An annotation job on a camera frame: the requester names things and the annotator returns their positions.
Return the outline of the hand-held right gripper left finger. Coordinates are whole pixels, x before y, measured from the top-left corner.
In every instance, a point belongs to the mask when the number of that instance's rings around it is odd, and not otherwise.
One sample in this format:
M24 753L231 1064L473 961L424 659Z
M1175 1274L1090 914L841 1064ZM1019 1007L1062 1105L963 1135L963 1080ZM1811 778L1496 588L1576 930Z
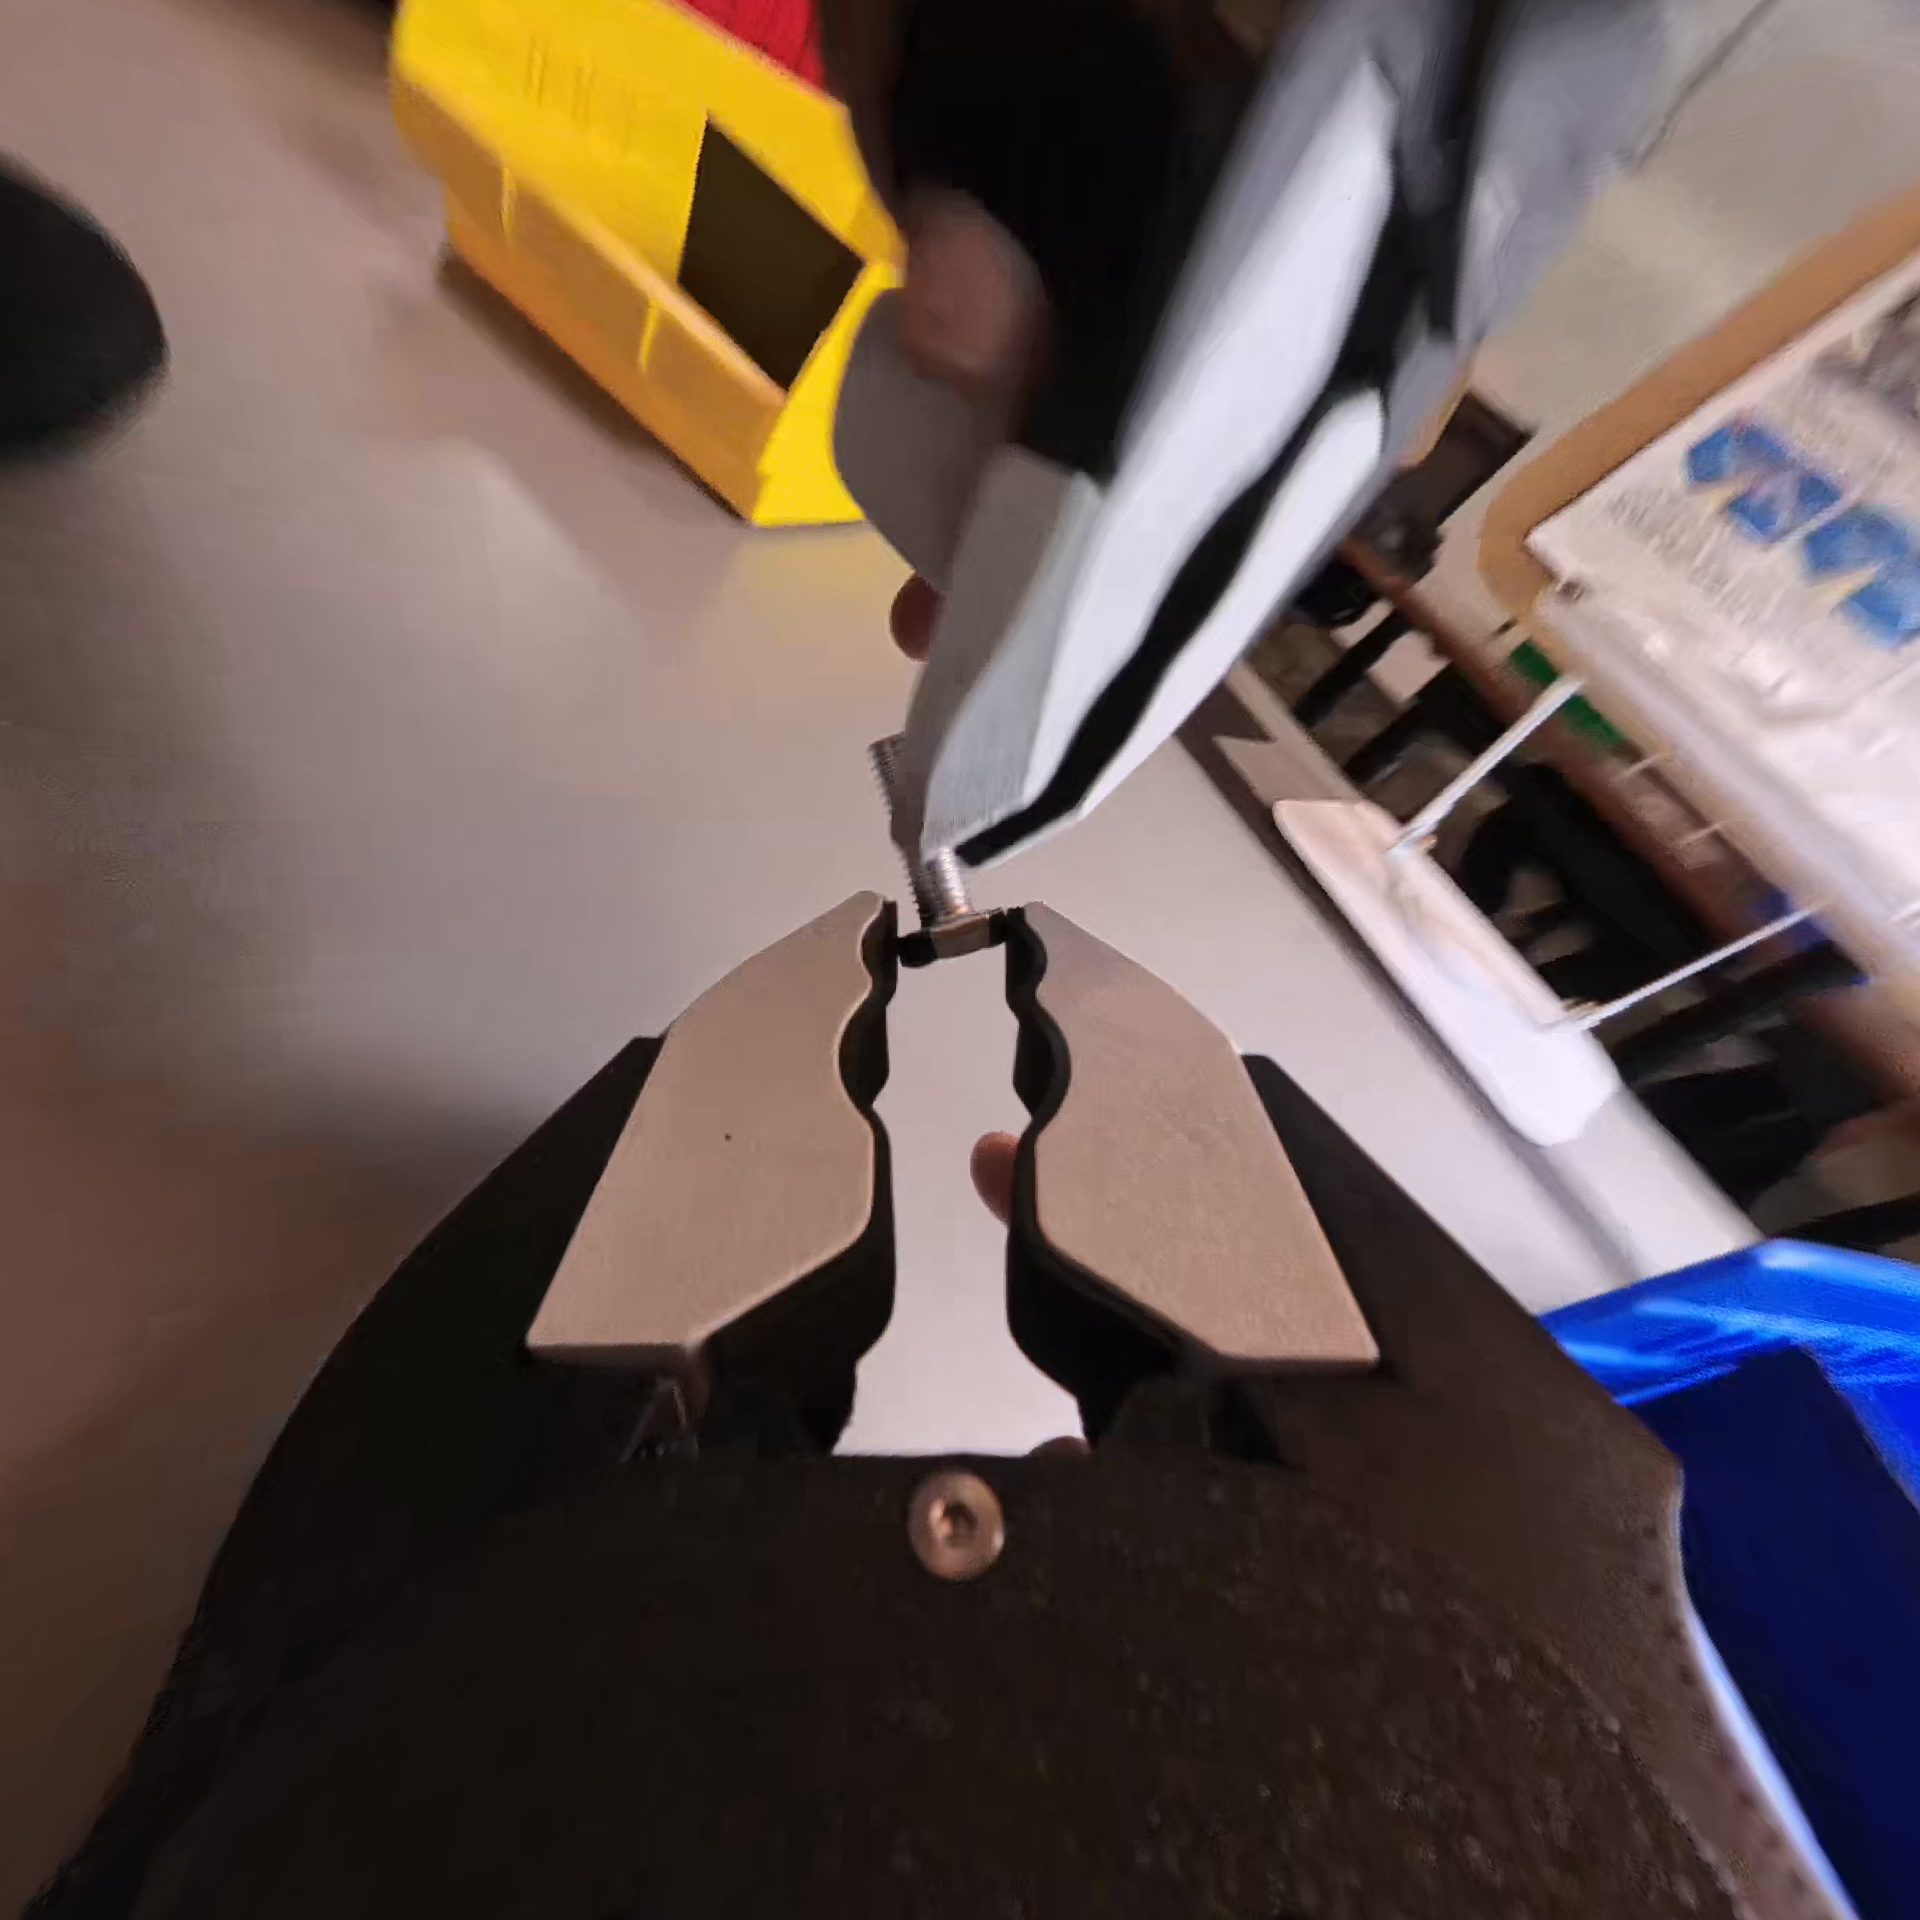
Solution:
M896 1308L896 908L848 897L662 1035L526 1331L666 1387L687 1433L831 1454Z

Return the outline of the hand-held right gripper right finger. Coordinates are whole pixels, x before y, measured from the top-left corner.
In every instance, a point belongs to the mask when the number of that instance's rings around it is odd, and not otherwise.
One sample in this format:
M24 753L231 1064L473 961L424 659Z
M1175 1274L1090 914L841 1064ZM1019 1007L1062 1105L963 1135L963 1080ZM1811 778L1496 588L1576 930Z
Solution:
M1003 955L1008 1323L1087 1441L1163 1386L1373 1375L1377 1336L1235 1042L1050 905L1008 914Z

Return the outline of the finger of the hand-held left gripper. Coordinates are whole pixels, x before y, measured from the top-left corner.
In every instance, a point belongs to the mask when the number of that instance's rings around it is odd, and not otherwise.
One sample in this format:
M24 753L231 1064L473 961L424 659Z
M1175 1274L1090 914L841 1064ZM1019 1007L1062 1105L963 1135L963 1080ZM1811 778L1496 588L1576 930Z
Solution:
M1392 375L1390 447L1375 490L1254 638L1392 490L1477 351L1647 153L1671 34L1674 6L1301 6L1263 86L1296 54L1378 54L1405 86L1399 214L1350 353L1352 369Z
M1390 374L1350 362L1399 214L1378 54L1274 72L1104 462L917 377L917 857L999 863L1169 742L1384 476Z

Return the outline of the silver threaded bolt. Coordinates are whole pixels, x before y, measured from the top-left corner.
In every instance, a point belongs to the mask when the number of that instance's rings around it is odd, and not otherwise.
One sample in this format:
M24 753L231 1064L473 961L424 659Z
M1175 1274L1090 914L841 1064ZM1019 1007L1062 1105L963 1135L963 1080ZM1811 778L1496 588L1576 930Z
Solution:
M922 843L906 826L901 748L901 735L883 737L871 743L870 759L888 810L889 834L901 856L914 908L920 911L920 923L925 930L934 930L974 914L974 905L955 854Z

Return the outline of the person's left hand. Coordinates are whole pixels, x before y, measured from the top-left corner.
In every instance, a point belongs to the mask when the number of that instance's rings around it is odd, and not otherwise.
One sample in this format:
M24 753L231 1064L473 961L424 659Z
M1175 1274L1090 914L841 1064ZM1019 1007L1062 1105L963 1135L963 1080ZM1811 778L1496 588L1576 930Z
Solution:
M1041 272L971 198L920 191L903 214L896 337L906 364L968 404L997 441L1025 431L1050 359Z

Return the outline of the red plastic bin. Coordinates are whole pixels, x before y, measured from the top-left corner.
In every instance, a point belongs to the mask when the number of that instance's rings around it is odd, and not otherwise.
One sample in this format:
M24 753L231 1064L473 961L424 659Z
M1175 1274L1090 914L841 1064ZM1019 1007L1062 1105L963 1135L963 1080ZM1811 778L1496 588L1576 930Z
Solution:
M723 34L753 49L797 81L829 92L817 3L685 3Z

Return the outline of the white blue printed sheet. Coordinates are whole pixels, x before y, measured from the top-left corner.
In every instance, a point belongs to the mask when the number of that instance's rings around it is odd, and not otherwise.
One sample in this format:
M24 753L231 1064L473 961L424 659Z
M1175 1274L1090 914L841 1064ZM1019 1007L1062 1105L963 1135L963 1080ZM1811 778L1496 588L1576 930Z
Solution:
M1918 264L1528 534L1558 646L1883 982L1918 962Z

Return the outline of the yellow plastic bin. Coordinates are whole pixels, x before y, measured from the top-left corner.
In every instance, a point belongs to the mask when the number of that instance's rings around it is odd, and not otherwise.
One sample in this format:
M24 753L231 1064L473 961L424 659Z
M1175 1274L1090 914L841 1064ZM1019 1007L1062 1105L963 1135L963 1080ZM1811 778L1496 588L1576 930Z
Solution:
M863 519L832 416L903 247L831 92L682 3L408 3L392 98L451 252L736 518Z

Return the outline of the blue plastic bin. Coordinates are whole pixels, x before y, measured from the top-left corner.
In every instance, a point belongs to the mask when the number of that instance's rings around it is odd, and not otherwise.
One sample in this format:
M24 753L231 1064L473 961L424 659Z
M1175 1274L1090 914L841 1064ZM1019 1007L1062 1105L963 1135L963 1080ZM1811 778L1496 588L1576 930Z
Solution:
M1558 1308L1678 1459L1711 1674L1849 1915L1918 1915L1918 1271L1769 1239Z

